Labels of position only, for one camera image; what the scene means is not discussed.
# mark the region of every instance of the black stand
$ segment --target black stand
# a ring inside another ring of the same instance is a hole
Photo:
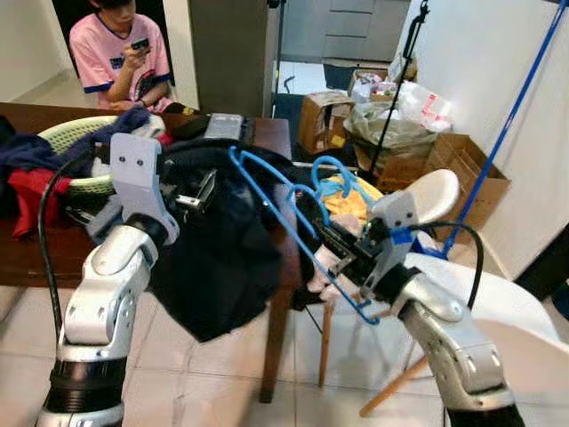
[[[397,91],[395,92],[395,97],[393,98],[393,102],[391,102],[391,108],[389,109],[389,115],[383,126],[383,131],[381,131],[380,141],[375,148],[373,153],[373,160],[372,165],[370,166],[370,170],[367,173],[364,173],[364,179],[367,179],[369,182],[373,182],[373,171],[375,170],[375,164],[377,162],[377,158],[380,155],[380,151],[383,148],[383,141],[385,140],[385,135],[388,131],[389,122],[391,122],[391,116],[393,116],[393,111],[397,105],[397,100],[399,99],[399,93],[401,92],[401,86],[403,85],[403,79],[407,70],[409,69],[409,65],[411,65],[411,61],[413,60],[413,50],[415,48],[415,44],[417,43],[417,37],[419,36],[419,31],[421,30],[421,26],[425,23],[425,19],[429,14],[430,10],[427,5],[429,0],[423,0],[421,3],[421,11],[419,15],[413,20],[411,27],[409,28],[409,35],[407,36],[407,41],[405,42],[405,48],[403,50],[403,57],[405,58],[405,64],[403,66],[403,71],[401,72],[401,78],[399,79],[399,84],[397,85]]]

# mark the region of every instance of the wooden chair leg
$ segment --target wooden chair leg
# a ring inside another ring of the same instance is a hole
[[[401,388],[408,380],[416,376],[420,371],[422,371],[428,365],[427,357],[423,356],[417,363],[415,363],[409,369],[406,369],[393,380],[383,391],[378,394],[375,398],[370,400],[367,405],[362,407],[359,411],[360,416],[369,415],[381,402],[393,396],[397,390]]]
[[[320,372],[318,374],[318,387],[324,386],[326,368],[328,367],[328,351],[330,350],[330,330],[332,328],[332,314],[334,302],[327,302],[324,306],[322,319],[322,343],[320,346]]]

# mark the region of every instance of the hand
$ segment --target hand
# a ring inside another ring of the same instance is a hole
[[[132,101],[117,101],[110,103],[111,109],[115,109],[117,111],[126,111],[127,109],[131,109],[132,107],[138,105],[141,104],[139,102],[132,102]]]
[[[124,65],[123,67],[136,71],[146,63],[146,55],[150,53],[150,47],[145,49],[134,50],[130,44],[123,49]]]

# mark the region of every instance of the yellow cloth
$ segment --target yellow cloth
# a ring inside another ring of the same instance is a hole
[[[328,178],[328,181],[338,182],[340,184],[344,183],[341,175],[334,175]],[[383,197],[381,192],[376,189],[372,184],[361,178],[357,179],[357,183],[360,185],[365,194],[371,197],[374,201]],[[351,190],[348,197],[343,198],[341,196],[341,191],[335,194],[323,198],[326,208],[330,211],[330,214],[352,214],[355,215],[359,221],[367,222],[367,204],[359,194],[358,191]]]

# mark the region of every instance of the cabinet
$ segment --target cabinet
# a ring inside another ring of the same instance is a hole
[[[391,61],[409,0],[288,0],[284,60]]]

